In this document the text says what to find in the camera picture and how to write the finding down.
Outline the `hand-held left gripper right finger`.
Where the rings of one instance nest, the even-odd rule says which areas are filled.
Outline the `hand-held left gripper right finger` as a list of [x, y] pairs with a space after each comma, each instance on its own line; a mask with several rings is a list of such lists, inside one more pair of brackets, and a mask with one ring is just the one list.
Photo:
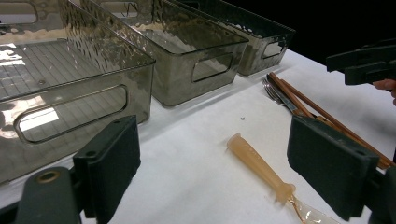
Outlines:
[[379, 162], [374, 152], [322, 121], [294, 116], [287, 157], [337, 216], [361, 216], [367, 182]]

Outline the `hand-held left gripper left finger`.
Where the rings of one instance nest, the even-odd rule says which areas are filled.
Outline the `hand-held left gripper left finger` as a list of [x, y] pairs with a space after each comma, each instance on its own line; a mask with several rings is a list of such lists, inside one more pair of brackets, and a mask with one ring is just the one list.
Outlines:
[[141, 164], [136, 116], [111, 121], [73, 163], [85, 216], [107, 224]]

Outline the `wooden handle metal fork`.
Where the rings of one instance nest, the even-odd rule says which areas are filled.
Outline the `wooden handle metal fork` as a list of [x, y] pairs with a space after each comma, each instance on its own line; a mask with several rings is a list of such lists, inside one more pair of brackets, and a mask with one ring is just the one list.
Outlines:
[[276, 102], [279, 105], [283, 105], [283, 106], [286, 105], [283, 100], [284, 95], [278, 89], [273, 87], [267, 78], [262, 79], [262, 85], [272, 101]]

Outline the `small wooden spoon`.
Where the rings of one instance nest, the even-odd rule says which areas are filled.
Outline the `small wooden spoon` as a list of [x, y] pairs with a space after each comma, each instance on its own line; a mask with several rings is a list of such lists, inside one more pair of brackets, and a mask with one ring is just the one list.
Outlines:
[[227, 148], [274, 191], [278, 202], [288, 203], [291, 206], [301, 224], [340, 224], [298, 200], [294, 195], [296, 187], [291, 183], [284, 182], [240, 133], [233, 135], [228, 140]]

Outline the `smoked clear plastic bin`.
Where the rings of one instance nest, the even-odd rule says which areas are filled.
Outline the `smoked clear plastic bin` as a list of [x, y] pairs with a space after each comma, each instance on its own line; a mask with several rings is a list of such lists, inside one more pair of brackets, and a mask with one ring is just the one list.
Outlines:
[[153, 65], [69, 0], [0, 0], [0, 185], [146, 120]]
[[174, 0], [80, 0], [154, 60], [152, 96], [175, 106], [233, 83], [248, 40]]
[[248, 39], [238, 73], [245, 77], [279, 65], [295, 30], [224, 0], [177, 0], [208, 20]]

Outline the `white table sheet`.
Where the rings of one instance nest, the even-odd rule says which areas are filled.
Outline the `white table sheet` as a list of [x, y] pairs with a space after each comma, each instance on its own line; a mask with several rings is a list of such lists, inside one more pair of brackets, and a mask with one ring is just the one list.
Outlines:
[[[275, 74], [341, 121], [387, 157], [396, 148], [396, 105], [370, 84], [347, 86], [337, 72], [287, 51]], [[164, 108], [151, 104], [140, 124], [141, 165], [109, 224], [294, 224], [293, 211], [275, 200], [226, 143], [236, 133], [276, 173], [296, 187], [298, 199], [334, 211], [288, 164], [289, 110], [270, 100], [264, 72]]]

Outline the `wooden handle metal knife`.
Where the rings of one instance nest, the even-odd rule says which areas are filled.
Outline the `wooden handle metal knife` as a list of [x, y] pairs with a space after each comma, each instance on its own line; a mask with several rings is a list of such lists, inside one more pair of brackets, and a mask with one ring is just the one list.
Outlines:
[[285, 106], [292, 114], [304, 116], [304, 112], [301, 109], [297, 108], [296, 105], [289, 98], [287, 98], [279, 89], [277, 89], [276, 87], [272, 87], [272, 90], [277, 101], [281, 105]]

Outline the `brown wooden chopstick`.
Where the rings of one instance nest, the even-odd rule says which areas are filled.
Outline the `brown wooden chopstick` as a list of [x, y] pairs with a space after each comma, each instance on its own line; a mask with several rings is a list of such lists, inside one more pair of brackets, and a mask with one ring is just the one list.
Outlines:
[[334, 125], [340, 132], [344, 133], [345, 135], [349, 136], [350, 138], [354, 139], [355, 141], [359, 142], [361, 145], [367, 147], [368, 149], [372, 150], [374, 153], [376, 153], [380, 159], [378, 162], [378, 167], [381, 169], [387, 169], [390, 166], [396, 166], [396, 163], [391, 161], [388, 157], [386, 157], [384, 154], [382, 154], [380, 151], [378, 151], [376, 148], [371, 146], [369, 143], [367, 143], [365, 140], [363, 140], [361, 137], [359, 137], [357, 134], [353, 133], [351, 130], [348, 129], [343, 123], [341, 123], [339, 120], [334, 118], [332, 115], [330, 115], [328, 112], [326, 112], [323, 108], [321, 108], [319, 105], [314, 103], [312, 100], [310, 100], [308, 97], [306, 97], [304, 94], [302, 94], [300, 91], [295, 89], [293, 86], [291, 86], [286, 80], [282, 80], [282, 83], [294, 94], [296, 95], [299, 99], [301, 99], [303, 102], [305, 102], [307, 105], [312, 107], [314, 110], [319, 112], [319, 114], [324, 117], [326, 120], [328, 120], [332, 125]]
[[275, 73], [271, 72], [268, 77], [275, 83], [275, 85], [283, 92], [283, 94], [291, 101], [295, 107], [294, 113], [299, 115], [305, 115], [309, 118], [313, 118], [313, 115], [305, 108], [305, 106], [297, 99], [297, 97], [291, 92], [286, 84], [276, 76]]

